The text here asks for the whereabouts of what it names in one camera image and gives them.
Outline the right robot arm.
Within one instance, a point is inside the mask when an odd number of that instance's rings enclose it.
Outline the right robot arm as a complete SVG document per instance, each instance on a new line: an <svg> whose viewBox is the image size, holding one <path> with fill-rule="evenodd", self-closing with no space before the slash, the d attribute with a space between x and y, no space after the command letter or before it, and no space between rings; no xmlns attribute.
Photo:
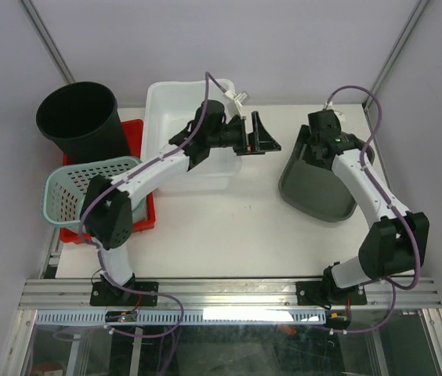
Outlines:
<svg viewBox="0 0 442 376"><path fill-rule="evenodd" d="M357 256L323 272L319 296L327 303L343 302L349 292L375 280L412 271L411 290L418 283L426 254L429 219L412 212L380 183L368 159L368 144L342 131L333 110L309 114L306 161L331 172L360 207L369 231Z"/></svg>

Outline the grey-green plastic tray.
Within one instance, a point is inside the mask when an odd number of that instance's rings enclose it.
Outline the grey-green plastic tray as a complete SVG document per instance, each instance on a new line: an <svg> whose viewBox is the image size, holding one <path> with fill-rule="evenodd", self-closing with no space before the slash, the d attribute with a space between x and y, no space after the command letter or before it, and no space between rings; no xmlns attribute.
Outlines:
<svg viewBox="0 0 442 376"><path fill-rule="evenodd" d="M308 125L302 125L290 158L278 182L281 198L293 208L325 222L349 219L357 202L331 171L307 164Z"/></svg>

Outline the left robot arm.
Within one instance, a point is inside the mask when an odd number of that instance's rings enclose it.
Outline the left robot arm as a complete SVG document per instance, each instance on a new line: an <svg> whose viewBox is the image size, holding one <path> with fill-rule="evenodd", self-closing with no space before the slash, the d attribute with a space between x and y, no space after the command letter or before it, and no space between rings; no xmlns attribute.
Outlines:
<svg viewBox="0 0 442 376"><path fill-rule="evenodd" d="M168 141L168 151L138 164L114 178L92 178L83 201L80 228L88 244L96 247L107 295L117 304L132 300L134 273L129 264L126 242L134 207L149 193L176 176L184 175L204 162L213 149L231 149L237 156L262 155L281 150L269 134L259 113L251 114L252 131L246 132L245 118L226 119L225 106L206 99L194 119Z"/></svg>

